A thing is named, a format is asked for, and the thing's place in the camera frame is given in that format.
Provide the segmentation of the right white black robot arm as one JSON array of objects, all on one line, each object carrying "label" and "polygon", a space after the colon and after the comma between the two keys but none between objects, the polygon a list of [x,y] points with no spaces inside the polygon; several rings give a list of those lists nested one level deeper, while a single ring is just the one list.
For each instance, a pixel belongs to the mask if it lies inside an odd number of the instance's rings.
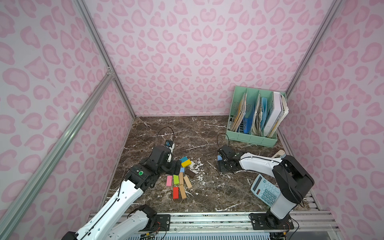
[{"label": "right white black robot arm", "polygon": [[304,167],[293,157],[268,158],[251,153],[236,152],[224,145],[218,149],[221,160],[220,172],[240,170],[254,171],[275,178],[281,194],[267,211],[275,220],[282,220],[299,205],[314,186],[315,181]]}]

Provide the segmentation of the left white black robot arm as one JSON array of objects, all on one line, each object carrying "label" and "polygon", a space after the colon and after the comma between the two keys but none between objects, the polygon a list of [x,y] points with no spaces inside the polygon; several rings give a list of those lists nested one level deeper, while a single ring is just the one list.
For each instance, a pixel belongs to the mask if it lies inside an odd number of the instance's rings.
[{"label": "left white black robot arm", "polygon": [[67,232],[63,239],[126,240],[146,227],[152,227],[157,213],[146,205],[138,207],[120,224],[117,221],[147,189],[155,186],[161,175],[180,173],[181,161],[173,159],[174,147],[171,140],[154,147],[149,157],[128,170],[118,190],[94,217],[77,232]]}]

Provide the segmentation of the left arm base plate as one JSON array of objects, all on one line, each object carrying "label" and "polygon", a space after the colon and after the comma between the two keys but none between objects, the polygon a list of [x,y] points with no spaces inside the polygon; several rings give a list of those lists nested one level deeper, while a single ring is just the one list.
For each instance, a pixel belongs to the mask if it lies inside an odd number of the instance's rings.
[{"label": "left arm base plate", "polygon": [[144,228],[144,231],[155,231],[158,228],[161,230],[170,230],[171,215],[169,214],[157,214],[154,218],[151,218]]}]

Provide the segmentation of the teal block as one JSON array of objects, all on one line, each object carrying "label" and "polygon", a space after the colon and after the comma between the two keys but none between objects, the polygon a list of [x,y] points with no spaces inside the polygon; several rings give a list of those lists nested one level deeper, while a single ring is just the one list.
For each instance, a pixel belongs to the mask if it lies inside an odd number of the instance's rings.
[{"label": "teal block", "polygon": [[183,158],[181,158],[180,159],[180,161],[183,163],[183,162],[186,162],[188,160],[188,158],[187,157],[183,157]]}]

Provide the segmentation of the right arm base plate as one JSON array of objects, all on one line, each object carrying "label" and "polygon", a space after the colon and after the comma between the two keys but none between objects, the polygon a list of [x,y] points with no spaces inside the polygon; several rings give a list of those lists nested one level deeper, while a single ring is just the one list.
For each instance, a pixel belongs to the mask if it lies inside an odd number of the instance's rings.
[{"label": "right arm base plate", "polygon": [[279,220],[271,212],[266,213],[250,213],[249,219],[252,223],[253,230],[263,231],[290,231],[293,230],[294,224],[291,216],[288,214],[282,220]]}]

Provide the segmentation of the yellow block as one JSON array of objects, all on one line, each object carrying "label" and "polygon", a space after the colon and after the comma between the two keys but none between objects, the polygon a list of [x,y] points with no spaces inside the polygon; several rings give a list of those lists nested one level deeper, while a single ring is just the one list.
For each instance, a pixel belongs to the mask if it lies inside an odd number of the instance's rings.
[{"label": "yellow block", "polygon": [[190,160],[186,160],[186,161],[182,162],[182,167],[186,168],[186,167],[190,166],[191,164],[192,164],[192,162]]}]

